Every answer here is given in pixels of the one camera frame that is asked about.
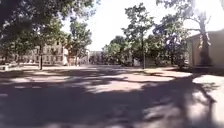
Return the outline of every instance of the building facade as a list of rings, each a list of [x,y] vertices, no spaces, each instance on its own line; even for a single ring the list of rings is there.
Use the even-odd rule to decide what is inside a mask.
[[[30,50],[27,55],[23,56],[23,62],[25,63],[39,63],[40,57],[40,48],[36,47],[33,50]],[[45,45],[43,47],[43,64],[52,65],[68,64],[68,51],[63,47],[60,42],[56,42],[53,45]]]
[[[212,66],[217,68],[224,68],[224,30],[208,32],[210,39],[209,46],[209,57],[212,61]],[[188,38],[188,54],[189,54],[189,65],[199,66],[200,65],[200,35],[194,35]]]

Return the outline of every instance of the wall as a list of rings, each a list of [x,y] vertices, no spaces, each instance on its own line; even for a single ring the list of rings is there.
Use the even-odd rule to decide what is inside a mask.
[[[57,50],[57,55],[52,55],[51,49]],[[44,64],[67,64],[67,58],[65,57],[65,49],[61,43],[54,43],[52,45],[46,45],[43,48],[43,63]],[[24,56],[25,62],[36,62],[39,63],[39,47],[29,51],[27,55]]]
[[[224,67],[224,30],[208,32],[210,38],[209,56],[214,67]],[[197,66],[200,64],[200,36],[195,35],[188,38],[189,64]]]

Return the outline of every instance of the row of trees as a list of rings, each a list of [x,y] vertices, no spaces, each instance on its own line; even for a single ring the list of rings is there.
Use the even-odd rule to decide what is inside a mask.
[[[86,24],[94,12],[94,0],[1,0],[0,2],[0,55],[8,60],[12,54],[25,55],[39,46],[40,69],[43,47],[62,42],[72,55],[80,56],[91,43]],[[72,16],[72,34],[61,31],[62,20]]]
[[[142,67],[145,68],[145,58],[150,58],[156,65],[165,60],[172,65],[183,66],[186,38],[189,31],[193,30],[199,31],[201,35],[201,65],[211,65],[208,53],[209,39],[206,33],[209,18],[206,12],[196,10],[194,0],[157,0],[157,4],[172,8],[176,13],[165,15],[161,22],[156,24],[143,3],[125,9],[130,21],[128,27],[122,29],[125,37],[116,36],[103,48],[104,61],[131,65],[136,59],[142,62]],[[186,20],[197,22],[199,29],[184,28]]]

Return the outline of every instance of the bright sky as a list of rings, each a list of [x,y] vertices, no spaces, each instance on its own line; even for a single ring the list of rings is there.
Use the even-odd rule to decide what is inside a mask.
[[[92,31],[92,44],[89,49],[99,51],[105,44],[116,35],[123,35],[121,28],[126,28],[129,24],[125,15],[125,8],[134,6],[143,2],[150,15],[156,18],[158,22],[168,11],[155,4],[155,0],[101,0],[101,4],[97,7],[96,14],[89,19],[88,27]],[[200,10],[205,9],[211,20],[208,24],[209,31],[220,30],[224,28],[224,11],[222,10],[219,0],[197,0]],[[185,26],[187,28],[198,28],[197,24],[188,21]],[[64,22],[63,29],[69,32],[69,20]]]

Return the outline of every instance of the street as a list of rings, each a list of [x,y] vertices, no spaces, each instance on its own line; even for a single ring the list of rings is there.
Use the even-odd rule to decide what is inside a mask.
[[[0,74],[4,128],[224,127],[224,77],[173,68],[54,67]]]

